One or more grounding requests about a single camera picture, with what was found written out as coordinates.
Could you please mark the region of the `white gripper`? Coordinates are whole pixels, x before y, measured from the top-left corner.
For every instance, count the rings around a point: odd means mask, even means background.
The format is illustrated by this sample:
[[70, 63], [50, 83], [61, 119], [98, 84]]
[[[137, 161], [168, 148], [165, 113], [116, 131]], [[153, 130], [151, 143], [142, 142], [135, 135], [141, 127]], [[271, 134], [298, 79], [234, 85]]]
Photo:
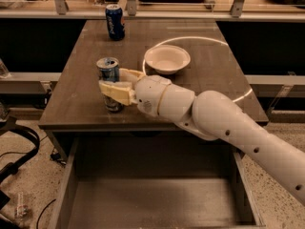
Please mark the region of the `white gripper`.
[[143, 72], [125, 68], [120, 68], [119, 74], [121, 82], [98, 82], [101, 93], [125, 106], [135, 104], [137, 100], [140, 112], [158, 116], [161, 96], [172, 81], [159, 75], [145, 76]]

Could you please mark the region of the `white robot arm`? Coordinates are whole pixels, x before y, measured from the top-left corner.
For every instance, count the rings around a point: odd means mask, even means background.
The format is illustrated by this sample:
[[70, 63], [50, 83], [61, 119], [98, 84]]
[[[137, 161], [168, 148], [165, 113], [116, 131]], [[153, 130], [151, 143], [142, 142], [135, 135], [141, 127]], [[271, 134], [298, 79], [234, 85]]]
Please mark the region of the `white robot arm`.
[[204, 140], [224, 140], [254, 160], [305, 204], [305, 153], [268, 133], [231, 99], [217, 91], [194, 91], [160, 75], [119, 71], [116, 82], [99, 80], [102, 94], [146, 115], [165, 118]]

